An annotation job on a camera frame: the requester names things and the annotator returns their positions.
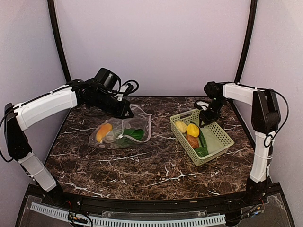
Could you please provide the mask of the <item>green white bok choy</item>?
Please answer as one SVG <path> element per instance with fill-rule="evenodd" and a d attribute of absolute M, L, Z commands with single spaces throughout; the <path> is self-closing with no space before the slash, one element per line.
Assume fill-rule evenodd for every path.
<path fill-rule="evenodd" d="M 119 138 L 116 142 L 121 146 L 126 146 L 134 143 L 142 142 L 144 136 L 143 129 L 124 129 L 122 137 Z"/>

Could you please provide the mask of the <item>clear zip top bag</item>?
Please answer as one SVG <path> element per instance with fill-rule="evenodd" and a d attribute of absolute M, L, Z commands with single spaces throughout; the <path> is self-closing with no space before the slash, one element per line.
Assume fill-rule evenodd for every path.
<path fill-rule="evenodd" d="M 138 105 L 131 105 L 131 111 L 133 118 L 111 118 L 99 125 L 88 144 L 96 148 L 123 149 L 148 142 L 152 135 L 152 114 Z"/>

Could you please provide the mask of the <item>orange yellow mango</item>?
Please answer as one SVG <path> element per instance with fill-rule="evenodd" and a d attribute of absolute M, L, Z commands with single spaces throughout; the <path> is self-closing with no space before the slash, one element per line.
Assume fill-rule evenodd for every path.
<path fill-rule="evenodd" d="M 105 123 L 100 126 L 96 134 L 96 141 L 101 143 L 102 140 L 112 131 L 113 126 L 109 123 Z"/>

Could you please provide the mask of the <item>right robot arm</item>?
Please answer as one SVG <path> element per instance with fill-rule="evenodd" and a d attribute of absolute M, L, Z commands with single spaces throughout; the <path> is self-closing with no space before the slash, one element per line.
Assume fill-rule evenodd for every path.
<path fill-rule="evenodd" d="M 236 100 L 252 107 L 251 125 L 256 137 L 254 159 L 241 200 L 246 205 L 256 204 L 267 193 L 275 136 L 284 126 L 277 100 L 279 93 L 269 88 L 214 81 L 208 82 L 204 91 L 212 101 L 205 110 L 200 111 L 199 126 L 202 128 L 219 119 L 220 110 L 227 100 Z"/>

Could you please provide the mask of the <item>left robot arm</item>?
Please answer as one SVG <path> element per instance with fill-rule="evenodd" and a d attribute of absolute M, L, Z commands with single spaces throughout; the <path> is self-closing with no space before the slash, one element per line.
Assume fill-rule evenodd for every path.
<path fill-rule="evenodd" d="M 15 161 L 25 173 L 36 182 L 43 194 L 56 206 L 63 206 L 67 196 L 58 180 L 45 167 L 31 142 L 41 136 L 36 133 L 27 138 L 26 131 L 44 119 L 78 105 L 94 106 L 113 117 L 125 119 L 133 117 L 129 101 L 124 97 L 137 90 L 131 81 L 121 83 L 118 79 L 72 80 L 59 88 L 44 93 L 19 104 L 6 104 L 1 125 L 10 159 Z"/>

